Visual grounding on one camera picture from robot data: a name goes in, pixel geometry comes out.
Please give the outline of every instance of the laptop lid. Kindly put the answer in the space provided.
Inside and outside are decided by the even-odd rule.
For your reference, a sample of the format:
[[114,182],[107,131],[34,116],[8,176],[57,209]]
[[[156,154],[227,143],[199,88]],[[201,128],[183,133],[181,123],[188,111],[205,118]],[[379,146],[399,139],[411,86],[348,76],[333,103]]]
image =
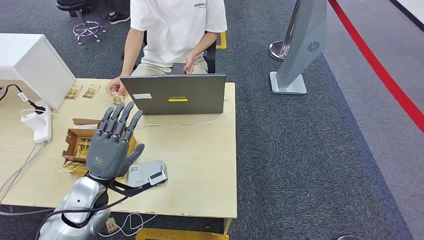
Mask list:
[[223,112],[224,74],[166,74],[120,79],[137,108],[145,115]]

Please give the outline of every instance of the yellow base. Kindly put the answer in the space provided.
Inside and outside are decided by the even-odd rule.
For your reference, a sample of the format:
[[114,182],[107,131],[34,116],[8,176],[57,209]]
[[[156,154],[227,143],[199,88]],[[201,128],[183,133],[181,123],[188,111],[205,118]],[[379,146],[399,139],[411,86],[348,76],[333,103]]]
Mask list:
[[143,228],[135,240],[230,240],[228,235],[202,231]]

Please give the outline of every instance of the white cabinet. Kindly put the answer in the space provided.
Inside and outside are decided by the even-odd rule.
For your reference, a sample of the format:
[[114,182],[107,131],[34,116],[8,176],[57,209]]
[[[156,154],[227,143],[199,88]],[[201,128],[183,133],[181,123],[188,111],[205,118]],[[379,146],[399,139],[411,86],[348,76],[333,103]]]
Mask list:
[[15,33],[0,33],[0,80],[24,81],[54,110],[76,81],[43,34]]

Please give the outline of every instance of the black shoe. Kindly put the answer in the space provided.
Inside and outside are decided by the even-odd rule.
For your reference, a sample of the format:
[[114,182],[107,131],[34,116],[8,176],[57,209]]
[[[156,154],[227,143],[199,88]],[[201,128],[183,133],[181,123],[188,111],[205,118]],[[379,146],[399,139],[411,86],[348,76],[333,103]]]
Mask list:
[[118,24],[118,23],[126,22],[128,20],[130,20],[130,15],[124,15],[124,14],[120,14],[116,12],[112,16],[109,15],[110,24]]

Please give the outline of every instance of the stand base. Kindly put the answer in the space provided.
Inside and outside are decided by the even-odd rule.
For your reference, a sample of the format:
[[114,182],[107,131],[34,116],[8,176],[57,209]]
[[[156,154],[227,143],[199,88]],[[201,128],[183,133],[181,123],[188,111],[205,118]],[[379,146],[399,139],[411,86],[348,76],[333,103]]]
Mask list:
[[269,45],[269,55],[275,60],[280,62],[284,61],[284,57],[287,55],[287,51],[282,52],[284,41],[275,41]]
[[363,239],[357,236],[347,235],[347,236],[339,237],[337,240],[363,240]]
[[277,72],[272,71],[269,73],[269,78],[271,81],[271,91],[273,94],[297,94],[304,95],[306,94],[306,86],[302,74],[300,74],[296,79],[287,87],[279,88],[277,83]]

